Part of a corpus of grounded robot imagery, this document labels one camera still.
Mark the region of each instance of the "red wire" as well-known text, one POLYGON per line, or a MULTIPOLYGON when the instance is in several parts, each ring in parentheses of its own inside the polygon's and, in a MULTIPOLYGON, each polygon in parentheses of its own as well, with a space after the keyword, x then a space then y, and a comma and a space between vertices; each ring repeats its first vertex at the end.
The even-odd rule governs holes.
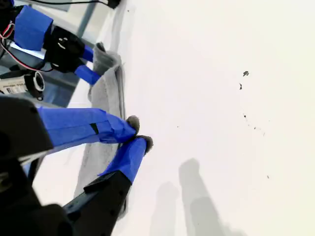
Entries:
MULTIPOLYGON (((13 32, 13 30, 14 30, 14 27, 11 27, 11 26, 13 26, 13 24, 10 23, 10 24, 5 28, 5 30, 3 31, 3 35, 0 34, 0 37, 1 37, 2 39, 6 39, 6 38, 8 38, 8 37, 12 34, 12 32, 13 32)), ((50 71, 53 70, 53 69, 50 69, 50 70, 40 70, 40 69, 36 69, 36 68, 30 67, 29 65, 26 65, 25 63, 23 63, 22 61, 20 61, 15 55, 13 55, 13 54, 3 45, 2 40, 0 40, 0 44, 1 44, 1 46, 3 47, 3 49, 4 49, 16 62, 18 62, 19 64, 21 64, 21 65, 22 65, 23 67, 25 67, 26 69, 33 70, 33 71, 40 71, 40 72, 50 72, 50 71)))

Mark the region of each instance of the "label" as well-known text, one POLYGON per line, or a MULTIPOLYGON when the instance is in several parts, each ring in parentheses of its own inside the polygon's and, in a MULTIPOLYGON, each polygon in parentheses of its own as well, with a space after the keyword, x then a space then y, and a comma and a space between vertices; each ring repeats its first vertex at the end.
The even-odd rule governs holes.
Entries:
POLYGON ((25 85, 24 76, 0 80, 0 92, 4 94, 23 93, 28 89, 25 85))

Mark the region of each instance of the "metal ring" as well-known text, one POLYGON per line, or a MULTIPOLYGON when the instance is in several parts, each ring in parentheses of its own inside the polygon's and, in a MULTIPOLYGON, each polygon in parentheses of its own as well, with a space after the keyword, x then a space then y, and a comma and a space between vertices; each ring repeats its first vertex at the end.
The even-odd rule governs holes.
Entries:
POLYGON ((38 71, 35 72, 35 75, 33 77, 33 82, 34 82, 34 86, 35 86, 35 89, 39 92, 43 92, 45 90, 45 81, 44 81, 44 77, 42 76, 42 74, 38 71), (42 83, 43 83, 43 87, 41 88, 41 86, 38 84, 37 82, 37 79, 36 79, 36 76, 39 75, 41 80, 42 80, 42 83))

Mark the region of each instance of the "blue block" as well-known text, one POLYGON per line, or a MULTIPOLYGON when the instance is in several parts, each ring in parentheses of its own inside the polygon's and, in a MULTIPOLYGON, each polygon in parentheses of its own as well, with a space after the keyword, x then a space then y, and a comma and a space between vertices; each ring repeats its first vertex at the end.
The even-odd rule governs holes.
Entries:
POLYGON ((44 44, 44 37, 52 25, 53 19, 24 6, 15 18, 14 42, 21 48, 40 51, 44 44))

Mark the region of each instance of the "blue servo cover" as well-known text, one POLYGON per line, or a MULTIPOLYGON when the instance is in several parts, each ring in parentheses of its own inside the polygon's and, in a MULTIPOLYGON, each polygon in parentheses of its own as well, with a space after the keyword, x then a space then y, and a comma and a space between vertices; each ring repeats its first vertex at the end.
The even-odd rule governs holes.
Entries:
POLYGON ((23 49, 40 51, 52 22, 52 18, 29 6, 24 6, 15 18, 14 42, 23 49))
POLYGON ((135 130, 119 117, 96 108, 37 108, 57 152, 80 144, 124 143, 135 130))
POLYGON ((140 164, 147 148, 147 142, 143 138, 136 138, 122 145, 117 151, 113 161, 100 176, 114 171, 121 171, 131 183, 137 175, 140 164))

